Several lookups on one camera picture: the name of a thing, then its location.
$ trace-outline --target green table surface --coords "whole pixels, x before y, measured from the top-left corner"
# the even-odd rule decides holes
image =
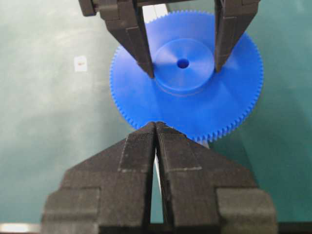
[[[248,33],[263,57],[256,109],[212,147],[249,167],[279,221],[312,221],[310,0],[263,0]],[[213,11],[213,1],[171,4]],[[78,1],[0,1],[0,222],[40,221],[64,171],[133,129],[110,96],[117,42]],[[75,72],[85,56],[88,70]],[[152,222],[161,222],[154,177]]]

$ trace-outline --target gear teeth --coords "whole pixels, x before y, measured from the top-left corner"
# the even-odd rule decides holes
[[[200,15],[213,15],[212,13],[209,13],[209,12],[205,12],[205,11],[197,11],[197,10],[181,10],[181,11],[173,11],[173,12],[169,12],[167,15],[164,15],[164,16],[160,16],[158,17],[157,19],[154,19],[152,21],[150,21],[149,23],[147,24],[153,24],[155,23],[157,20],[164,20],[166,18],[170,18],[174,15],[177,15],[177,14],[180,14],[180,15],[188,15],[188,14],[200,14]],[[258,102],[258,99],[259,99],[259,96],[261,94],[261,91],[262,91],[262,86],[263,86],[263,76],[264,76],[264,69],[263,69],[263,64],[262,64],[262,58],[261,58],[261,54],[258,50],[258,47],[257,45],[252,41],[251,37],[248,35],[248,34],[245,34],[248,39],[252,42],[255,50],[256,50],[256,53],[257,53],[257,56],[258,56],[258,60],[260,61],[260,67],[259,67],[259,84],[258,84],[258,88],[255,92],[255,95],[254,97],[252,98],[250,104],[247,106],[246,110],[241,113],[241,115],[235,119],[233,122],[231,123],[228,123],[224,128],[222,129],[219,129],[219,130],[216,130],[214,132],[211,132],[211,133],[207,133],[206,135],[203,135],[203,136],[188,136],[188,138],[190,138],[191,140],[193,141],[197,141],[197,142],[213,142],[219,138],[222,138],[223,136],[227,135],[228,133],[234,131],[240,124],[242,124],[246,118],[250,115],[251,111],[254,109],[255,105],[257,104]],[[129,116],[127,116],[127,114],[124,112],[124,110],[120,107],[117,99],[116,99],[116,95],[115,95],[115,92],[114,92],[114,86],[113,86],[113,81],[112,81],[112,77],[113,77],[113,73],[114,73],[114,65],[115,65],[115,60],[116,60],[116,57],[118,56],[119,52],[121,51],[122,47],[119,46],[114,55],[113,55],[113,58],[112,58],[112,62],[111,62],[111,66],[110,66],[110,83],[109,83],[109,86],[110,86],[110,90],[111,90],[111,95],[112,95],[112,98],[113,98],[113,101],[116,105],[116,107],[118,108],[120,114],[122,115],[122,117],[135,129],[139,129],[141,128],[142,126],[135,123],[134,120],[132,120]]]

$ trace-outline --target plastic gear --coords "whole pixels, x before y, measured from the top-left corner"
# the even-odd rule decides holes
[[[111,94],[129,124],[163,121],[192,140],[213,141],[245,120],[263,83],[260,54],[246,33],[215,73],[213,15],[174,12],[146,24],[146,31],[155,79],[122,47],[111,64]]]

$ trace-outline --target blue plastic disc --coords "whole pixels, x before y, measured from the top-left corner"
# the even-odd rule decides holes
[[[196,141],[224,136],[249,115],[263,83],[256,45],[244,34],[214,70],[214,16],[175,12],[146,25],[154,64],[150,79],[119,47],[111,65],[114,102],[135,128],[163,121]]]

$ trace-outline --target white label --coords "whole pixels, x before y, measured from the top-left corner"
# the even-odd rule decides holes
[[[88,71],[86,56],[74,57],[74,66],[75,66],[75,72],[86,72],[86,71]]]

